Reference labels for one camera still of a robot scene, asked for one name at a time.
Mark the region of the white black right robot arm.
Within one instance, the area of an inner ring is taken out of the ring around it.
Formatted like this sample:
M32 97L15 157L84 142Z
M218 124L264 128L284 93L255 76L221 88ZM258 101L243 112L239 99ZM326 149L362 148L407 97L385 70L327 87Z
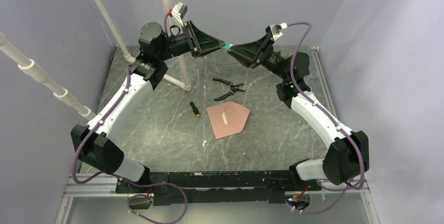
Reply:
M303 117L327 148L324 158L304 160L290 166L291 188L301 190L309 181L328 180L334 185L361 180L369 169L369 140L363 131L354 131L341 123L316 98L305 83L309 74L309 55L297 51L284 58L273 47L271 35L257 41L227 45L228 53L249 69L263 66L282 79L276 93L289 109Z

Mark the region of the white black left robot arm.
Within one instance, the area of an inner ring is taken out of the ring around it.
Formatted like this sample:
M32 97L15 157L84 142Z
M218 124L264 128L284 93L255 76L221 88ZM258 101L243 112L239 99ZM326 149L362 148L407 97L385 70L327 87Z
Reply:
M142 26L140 53L126 67L126 79L108 104L85 126L75 125L71 138L75 162L86 163L102 173L130 181L139 193L150 186L148 167L132 160L116 144L126 121L146 96L152 93L165 76L166 61L190 53L203 57L225 46L225 42L198 29L192 21L185 22L177 35L168 35L159 23Z

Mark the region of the cream lined letter paper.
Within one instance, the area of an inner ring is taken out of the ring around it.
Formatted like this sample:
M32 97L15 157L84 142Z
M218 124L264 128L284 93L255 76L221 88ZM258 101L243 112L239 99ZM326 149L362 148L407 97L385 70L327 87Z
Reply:
M228 125L228 120L227 120L226 114L225 114L225 113L222 113L221 116L222 116L222 119L223 119L223 121L224 121L224 124Z

